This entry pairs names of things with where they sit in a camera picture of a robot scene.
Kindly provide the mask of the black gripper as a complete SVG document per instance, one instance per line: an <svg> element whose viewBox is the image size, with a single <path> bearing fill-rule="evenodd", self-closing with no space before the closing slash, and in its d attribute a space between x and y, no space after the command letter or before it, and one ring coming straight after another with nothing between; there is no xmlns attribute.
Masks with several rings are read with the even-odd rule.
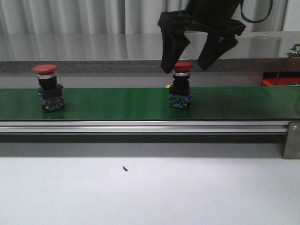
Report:
<svg viewBox="0 0 300 225"><path fill-rule="evenodd" d="M238 43L235 34L240 36L246 28L242 22L232 19L239 3L239 0L189 0L184 10L162 12L158 26L163 41L163 71L170 73L190 44L185 31L209 33L197 62L203 71L234 48Z"/></svg>

